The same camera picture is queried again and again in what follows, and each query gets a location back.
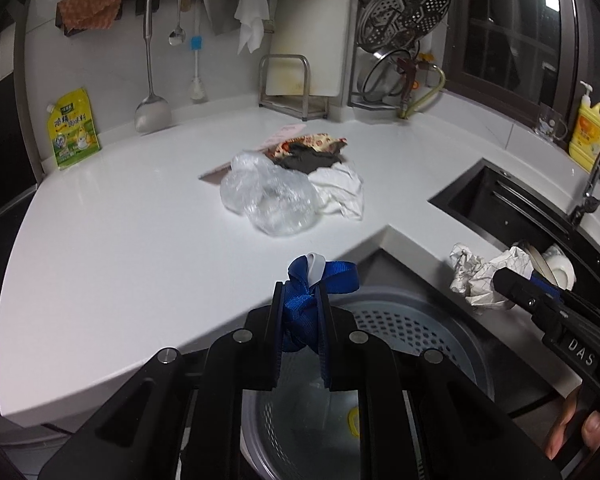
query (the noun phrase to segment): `human hand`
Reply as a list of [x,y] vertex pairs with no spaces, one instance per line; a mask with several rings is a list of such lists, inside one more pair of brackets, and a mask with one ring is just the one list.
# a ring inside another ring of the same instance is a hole
[[[544,453],[551,460],[554,459],[560,451],[562,444],[564,444],[564,431],[567,428],[567,424],[576,413],[579,391],[580,387],[577,387],[564,401],[562,414],[555,421],[554,426],[547,436]],[[592,451],[596,451],[600,447],[600,413],[593,412],[589,415],[582,426],[582,439],[586,446]]]

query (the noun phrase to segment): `second sink basin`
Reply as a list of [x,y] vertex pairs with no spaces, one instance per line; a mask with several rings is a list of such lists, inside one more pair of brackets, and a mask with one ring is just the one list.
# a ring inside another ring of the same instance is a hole
[[541,253],[558,244],[575,270],[573,292],[600,309],[600,247],[514,176],[483,159],[429,202],[502,250],[520,240]]

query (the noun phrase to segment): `yellow bottle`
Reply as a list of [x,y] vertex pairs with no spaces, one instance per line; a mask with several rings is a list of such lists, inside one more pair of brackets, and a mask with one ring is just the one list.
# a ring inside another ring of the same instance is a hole
[[593,88],[584,81],[580,84],[587,90],[582,97],[573,137],[569,143],[569,155],[585,170],[591,171],[600,153],[600,103],[592,107],[589,93]]

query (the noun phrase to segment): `white countertop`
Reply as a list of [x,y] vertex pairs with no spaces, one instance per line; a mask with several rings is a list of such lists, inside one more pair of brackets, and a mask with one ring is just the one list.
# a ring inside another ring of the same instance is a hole
[[[301,254],[336,259],[389,226],[384,248],[398,259],[416,246],[443,262],[456,242],[495,256],[495,247],[427,203],[480,158],[557,206],[570,203],[505,150],[425,114],[407,124],[310,121],[307,134],[348,139],[343,155],[365,181],[364,219],[322,218],[302,234],[270,238],[225,210],[218,188],[198,175],[294,122],[258,108],[228,112],[117,142],[42,183],[0,297],[3,416],[32,426],[100,405],[160,348],[189,351],[235,327],[270,299]],[[432,276],[430,264],[403,262]],[[577,384],[520,309],[481,322],[535,356],[523,358],[540,359],[534,366],[547,367],[561,393]]]

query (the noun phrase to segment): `white brush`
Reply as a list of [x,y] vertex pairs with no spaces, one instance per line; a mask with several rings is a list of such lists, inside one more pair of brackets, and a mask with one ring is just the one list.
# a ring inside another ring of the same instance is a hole
[[[196,8],[195,8],[195,20],[196,24],[194,26],[194,40],[196,37],[200,36],[200,0],[196,0]],[[204,103],[207,101],[205,87],[202,85],[202,79],[200,79],[199,69],[199,56],[200,49],[196,48],[193,52],[194,62],[195,62],[195,70],[193,75],[193,80],[191,81],[191,85],[189,85],[189,97],[195,103]]]

